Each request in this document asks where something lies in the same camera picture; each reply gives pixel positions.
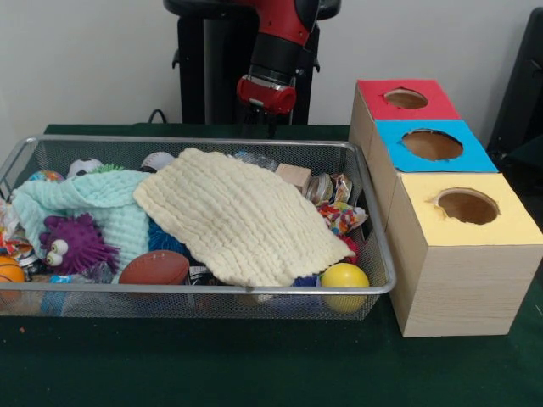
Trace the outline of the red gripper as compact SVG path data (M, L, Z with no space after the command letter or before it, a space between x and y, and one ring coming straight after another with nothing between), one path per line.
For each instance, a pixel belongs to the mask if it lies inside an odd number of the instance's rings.
M277 132L277 116L289 114L296 103L296 91L291 86L280 85L256 76L244 75L237 84L239 100L266 111L268 115L268 136L274 138ZM258 109L248 107L246 112L246 136L250 137L258 124Z

